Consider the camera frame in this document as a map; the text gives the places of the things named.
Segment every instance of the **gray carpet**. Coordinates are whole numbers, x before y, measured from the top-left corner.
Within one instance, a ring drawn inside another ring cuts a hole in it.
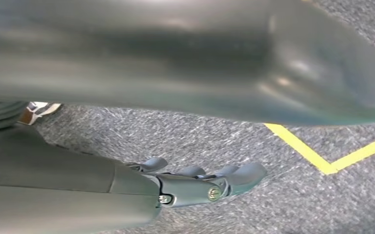
[[[375,45],[375,0],[316,2]],[[64,106],[36,126],[51,143],[122,161],[159,156],[171,171],[260,161],[270,173],[245,195],[105,233],[375,234],[375,156],[326,176],[262,124],[160,111]],[[375,124],[289,129],[329,161],[375,140]]]

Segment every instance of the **yellow floor marking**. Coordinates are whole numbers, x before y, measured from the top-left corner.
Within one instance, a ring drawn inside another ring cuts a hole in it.
[[[337,173],[339,170],[375,154],[374,141],[333,163],[329,163],[282,125],[266,123],[265,126],[326,175]]]
[[[336,173],[337,170],[332,167],[332,165],[327,162],[323,157],[321,157],[317,152],[306,145],[302,140],[296,137],[288,129],[282,125],[268,124],[265,123],[274,134],[284,140],[288,145],[290,145],[294,150],[300,153],[306,160],[316,166],[320,171],[325,174]]]
[[[345,157],[338,159],[337,161],[331,163],[331,165],[337,170],[341,170],[373,154],[375,154],[375,141]]]

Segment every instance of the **screw head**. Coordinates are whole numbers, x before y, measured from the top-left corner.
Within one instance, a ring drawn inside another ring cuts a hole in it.
[[[219,187],[212,187],[209,189],[207,196],[210,201],[217,201],[222,196],[222,191]]]
[[[169,204],[170,202],[172,202],[172,200],[173,198],[170,195],[160,195],[158,197],[158,201],[162,204]]]

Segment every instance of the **robotic arm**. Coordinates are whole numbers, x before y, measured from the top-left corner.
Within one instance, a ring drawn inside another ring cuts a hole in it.
[[[0,233],[90,233],[243,193],[266,171],[73,153],[16,124],[31,100],[357,124],[375,121],[375,49],[300,0],[0,0]]]

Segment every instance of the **silver metal part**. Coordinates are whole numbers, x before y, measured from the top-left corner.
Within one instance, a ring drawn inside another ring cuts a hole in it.
[[[210,201],[217,201],[222,196],[222,191],[219,187],[215,186],[209,190],[207,196],[209,197]]]
[[[158,200],[162,204],[169,204],[170,202],[172,202],[173,198],[170,195],[160,195],[158,197]]]

